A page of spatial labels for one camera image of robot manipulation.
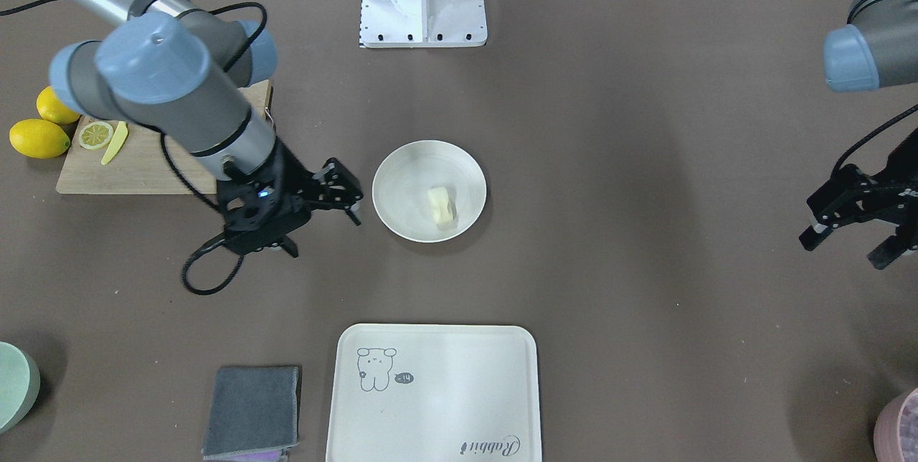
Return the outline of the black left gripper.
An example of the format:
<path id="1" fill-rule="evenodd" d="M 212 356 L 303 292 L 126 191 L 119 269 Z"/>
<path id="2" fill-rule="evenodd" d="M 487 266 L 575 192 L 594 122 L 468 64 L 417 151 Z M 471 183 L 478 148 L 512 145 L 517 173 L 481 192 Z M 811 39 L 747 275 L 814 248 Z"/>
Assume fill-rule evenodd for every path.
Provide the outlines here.
<path id="1" fill-rule="evenodd" d="M 846 164 L 807 198 L 812 224 L 799 236 L 812 252 L 833 231 L 873 220 L 892 224 L 895 231 L 868 254 L 876 270 L 889 267 L 916 250 L 917 136 L 912 132 L 886 158 L 878 174 L 869 175 Z"/>

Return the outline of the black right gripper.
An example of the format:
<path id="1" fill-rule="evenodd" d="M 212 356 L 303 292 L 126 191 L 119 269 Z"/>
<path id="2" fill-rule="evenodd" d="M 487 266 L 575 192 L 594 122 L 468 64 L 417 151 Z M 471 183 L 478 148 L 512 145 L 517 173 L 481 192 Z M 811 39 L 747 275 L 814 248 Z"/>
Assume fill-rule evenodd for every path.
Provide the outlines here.
<path id="1" fill-rule="evenodd" d="M 299 257 L 289 233 L 304 226 L 319 210 L 341 210 L 361 226 L 359 204 L 364 192 L 357 178 L 336 158 L 318 172 L 307 170 L 282 141 L 276 141 L 265 162 L 244 172 L 232 156 L 221 164 L 227 180 L 217 181 L 217 210 L 224 221 L 217 247 L 239 256 L 265 248 Z"/>

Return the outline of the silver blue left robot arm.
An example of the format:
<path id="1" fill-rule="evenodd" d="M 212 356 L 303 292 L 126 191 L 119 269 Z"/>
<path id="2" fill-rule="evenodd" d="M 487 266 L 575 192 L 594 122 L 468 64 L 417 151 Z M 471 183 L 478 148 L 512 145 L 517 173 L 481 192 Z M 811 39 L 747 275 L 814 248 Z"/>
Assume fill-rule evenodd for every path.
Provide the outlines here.
<path id="1" fill-rule="evenodd" d="M 914 84 L 917 0 L 853 0 L 846 24 L 824 40 L 823 66 L 828 87 L 837 93 Z M 812 252 L 841 227 L 878 220 L 894 231 L 869 253 L 875 269 L 916 252 L 916 132 L 892 149 L 875 174 L 848 162 L 870 139 L 915 113 L 916 107 L 909 107 L 840 155 L 827 181 L 807 199 L 812 223 L 800 234 L 804 249 Z"/>

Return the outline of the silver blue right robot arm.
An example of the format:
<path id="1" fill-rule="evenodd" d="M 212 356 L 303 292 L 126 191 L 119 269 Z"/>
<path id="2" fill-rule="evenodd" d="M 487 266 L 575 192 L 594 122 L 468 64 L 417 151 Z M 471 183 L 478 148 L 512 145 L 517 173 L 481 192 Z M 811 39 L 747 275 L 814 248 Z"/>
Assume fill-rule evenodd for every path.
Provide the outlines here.
<path id="1" fill-rule="evenodd" d="M 319 210 L 360 224 L 359 181 L 332 158 L 312 172 L 242 94 L 278 63 L 265 22 L 226 22 L 190 0 L 66 0 L 114 25 L 55 55 L 49 83 L 69 108 L 170 136 L 215 177 L 221 233 L 204 243 L 239 256 L 298 255 L 289 233 Z"/>

